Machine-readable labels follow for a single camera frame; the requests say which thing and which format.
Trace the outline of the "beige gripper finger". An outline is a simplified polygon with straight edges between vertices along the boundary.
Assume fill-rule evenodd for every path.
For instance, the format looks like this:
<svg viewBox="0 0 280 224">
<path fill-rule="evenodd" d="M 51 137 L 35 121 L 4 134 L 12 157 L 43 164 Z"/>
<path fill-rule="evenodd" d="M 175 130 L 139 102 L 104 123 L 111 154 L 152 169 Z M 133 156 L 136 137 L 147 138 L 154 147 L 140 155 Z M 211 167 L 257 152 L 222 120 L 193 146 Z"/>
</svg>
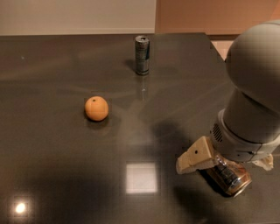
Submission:
<svg viewBox="0 0 280 224">
<path fill-rule="evenodd" d="M 267 157 L 253 161 L 253 164 L 262 167 L 265 171 L 271 171 L 274 168 L 274 158 L 272 154 Z"/>
<path fill-rule="evenodd" d="M 217 165 L 215 150 L 208 136 L 200 137 L 176 162 L 177 174 L 192 173 Z"/>
</svg>

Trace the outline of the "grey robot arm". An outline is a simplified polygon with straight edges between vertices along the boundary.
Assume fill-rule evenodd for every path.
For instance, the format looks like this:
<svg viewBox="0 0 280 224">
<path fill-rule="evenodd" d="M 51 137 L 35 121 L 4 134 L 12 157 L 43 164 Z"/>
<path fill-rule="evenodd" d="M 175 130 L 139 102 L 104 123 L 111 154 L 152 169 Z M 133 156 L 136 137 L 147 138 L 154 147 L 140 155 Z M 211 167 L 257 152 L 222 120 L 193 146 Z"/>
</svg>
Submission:
<svg viewBox="0 0 280 224">
<path fill-rule="evenodd" d="M 179 174 L 213 168 L 218 158 L 273 168 L 272 152 L 280 143 L 280 21 L 239 35 L 227 52 L 226 68 L 234 92 L 210 136 L 177 159 Z"/>
</svg>

